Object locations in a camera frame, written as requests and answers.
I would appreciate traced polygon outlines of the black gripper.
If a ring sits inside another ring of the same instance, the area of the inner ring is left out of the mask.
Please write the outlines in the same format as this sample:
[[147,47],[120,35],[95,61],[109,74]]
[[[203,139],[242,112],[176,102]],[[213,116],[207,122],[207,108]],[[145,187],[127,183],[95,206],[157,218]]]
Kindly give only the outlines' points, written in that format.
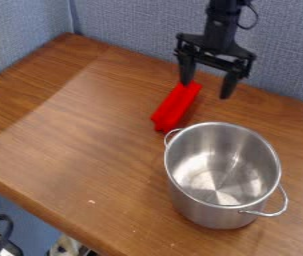
[[220,99],[228,99],[238,79],[248,76],[256,55],[238,45],[236,30],[248,30],[239,24],[240,8],[207,8],[207,20],[201,34],[176,35],[175,55],[179,61],[180,83],[187,86],[193,79],[197,64],[225,72]]

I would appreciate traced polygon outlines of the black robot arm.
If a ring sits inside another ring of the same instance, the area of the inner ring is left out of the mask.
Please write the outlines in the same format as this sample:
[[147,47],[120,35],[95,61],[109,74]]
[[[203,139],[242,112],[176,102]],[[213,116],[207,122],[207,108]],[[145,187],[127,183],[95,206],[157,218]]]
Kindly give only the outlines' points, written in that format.
[[236,29],[248,30],[239,24],[242,9],[254,9],[252,0],[209,0],[207,20],[200,35],[177,33],[173,54],[179,63],[179,81],[187,86],[195,76],[196,65],[203,64],[225,72],[220,99],[228,99],[238,82],[250,75],[256,55],[235,41]]

